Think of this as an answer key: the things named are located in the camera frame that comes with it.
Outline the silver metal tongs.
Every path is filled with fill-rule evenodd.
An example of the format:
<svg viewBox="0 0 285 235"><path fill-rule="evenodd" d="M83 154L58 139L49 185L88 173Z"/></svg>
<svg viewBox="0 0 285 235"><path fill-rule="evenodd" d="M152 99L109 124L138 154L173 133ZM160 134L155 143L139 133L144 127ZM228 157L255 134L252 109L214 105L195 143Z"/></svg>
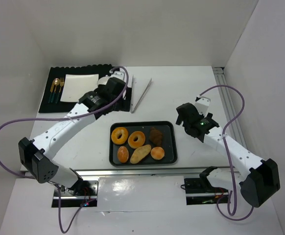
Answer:
<svg viewBox="0 0 285 235"><path fill-rule="evenodd" d="M152 84L152 78L146 81L139 81L138 78L132 76L132 98L131 98L131 106L130 113L135 113L138 106L141 104L143 98L148 92L150 86Z"/></svg>

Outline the brown chocolate croissant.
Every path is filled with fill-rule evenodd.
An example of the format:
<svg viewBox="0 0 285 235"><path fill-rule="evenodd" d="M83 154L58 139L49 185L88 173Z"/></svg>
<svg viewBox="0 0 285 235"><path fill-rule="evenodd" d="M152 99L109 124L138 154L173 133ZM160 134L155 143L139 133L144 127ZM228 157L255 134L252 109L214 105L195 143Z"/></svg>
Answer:
<svg viewBox="0 0 285 235"><path fill-rule="evenodd" d="M158 147L162 146L163 133L155 127L150 128L149 140Z"/></svg>

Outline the long tan bread loaf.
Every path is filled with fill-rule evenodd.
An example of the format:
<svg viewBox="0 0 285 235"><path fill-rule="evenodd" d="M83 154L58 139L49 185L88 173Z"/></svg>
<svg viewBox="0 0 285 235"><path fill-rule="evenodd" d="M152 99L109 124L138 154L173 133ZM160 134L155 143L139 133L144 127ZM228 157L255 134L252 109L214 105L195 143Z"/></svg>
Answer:
<svg viewBox="0 0 285 235"><path fill-rule="evenodd" d="M130 163L131 164L139 163L142 159L144 159L150 153L150 151L151 151L151 145L149 144L138 147L133 152L130 158Z"/></svg>

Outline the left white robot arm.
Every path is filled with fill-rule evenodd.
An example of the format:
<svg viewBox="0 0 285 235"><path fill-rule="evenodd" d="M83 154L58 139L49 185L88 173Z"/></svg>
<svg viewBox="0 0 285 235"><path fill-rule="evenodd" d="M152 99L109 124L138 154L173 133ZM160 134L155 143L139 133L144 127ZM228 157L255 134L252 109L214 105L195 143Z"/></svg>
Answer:
<svg viewBox="0 0 285 235"><path fill-rule="evenodd" d="M85 93L64 121L56 123L32 140L23 138L19 141L21 163L40 184L59 184L75 193L88 187L76 171L59 165L53 158L84 127L114 110L112 101L122 96L124 77L120 71L111 74L106 85Z"/></svg>

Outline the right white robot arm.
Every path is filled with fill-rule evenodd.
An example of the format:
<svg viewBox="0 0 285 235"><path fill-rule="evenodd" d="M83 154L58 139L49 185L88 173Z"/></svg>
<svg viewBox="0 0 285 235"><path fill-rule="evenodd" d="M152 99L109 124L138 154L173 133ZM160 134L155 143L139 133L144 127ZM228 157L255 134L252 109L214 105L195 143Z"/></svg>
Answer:
<svg viewBox="0 0 285 235"><path fill-rule="evenodd" d="M230 171L210 166L199 175L204 186L228 191L239 189L243 199L255 208L260 207L280 189L275 161L262 159L230 136L223 134L223 129L213 120L211 113L204 116L191 103L182 104L176 111L177 125L182 125L188 135L230 159L238 171L237 174L232 174Z"/></svg>

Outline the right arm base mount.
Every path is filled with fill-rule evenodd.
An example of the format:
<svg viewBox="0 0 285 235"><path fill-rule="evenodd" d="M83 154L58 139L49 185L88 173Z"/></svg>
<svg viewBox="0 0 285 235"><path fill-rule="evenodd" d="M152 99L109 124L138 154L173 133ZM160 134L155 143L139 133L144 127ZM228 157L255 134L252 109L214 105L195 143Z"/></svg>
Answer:
<svg viewBox="0 0 285 235"><path fill-rule="evenodd" d="M212 205L220 199L221 204L228 201L228 191L223 188L206 187L201 184L199 178L185 178L180 186L186 194L186 204L189 205Z"/></svg>

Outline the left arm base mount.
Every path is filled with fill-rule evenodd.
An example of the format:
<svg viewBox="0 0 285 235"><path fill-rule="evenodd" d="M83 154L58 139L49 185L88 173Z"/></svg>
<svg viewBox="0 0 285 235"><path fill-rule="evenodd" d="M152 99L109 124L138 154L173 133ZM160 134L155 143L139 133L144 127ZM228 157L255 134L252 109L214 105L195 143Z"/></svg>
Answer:
<svg viewBox="0 0 285 235"><path fill-rule="evenodd" d="M97 207L98 179L84 181L79 189L66 188L60 185L54 189L51 207L58 208L61 197L62 208Z"/></svg>

